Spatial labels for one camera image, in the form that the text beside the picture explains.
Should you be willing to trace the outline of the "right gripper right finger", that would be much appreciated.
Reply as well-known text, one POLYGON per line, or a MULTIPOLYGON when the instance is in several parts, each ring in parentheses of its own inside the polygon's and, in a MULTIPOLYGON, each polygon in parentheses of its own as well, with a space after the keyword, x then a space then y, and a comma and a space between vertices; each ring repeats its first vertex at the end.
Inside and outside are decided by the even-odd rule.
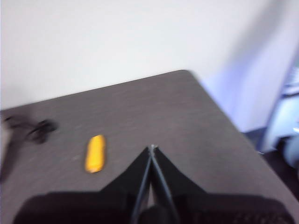
POLYGON ((155 201, 177 224, 291 224, 292 216, 275 199, 208 193, 151 146, 155 201))

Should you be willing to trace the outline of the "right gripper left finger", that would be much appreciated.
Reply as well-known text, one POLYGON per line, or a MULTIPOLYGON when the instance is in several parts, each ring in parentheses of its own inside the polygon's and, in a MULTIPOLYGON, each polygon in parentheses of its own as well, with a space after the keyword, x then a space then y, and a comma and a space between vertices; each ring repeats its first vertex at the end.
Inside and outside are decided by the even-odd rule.
POLYGON ((15 224, 135 223, 149 188, 150 155, 145 148, 100 191, 50 192, 29 198, 15 224))

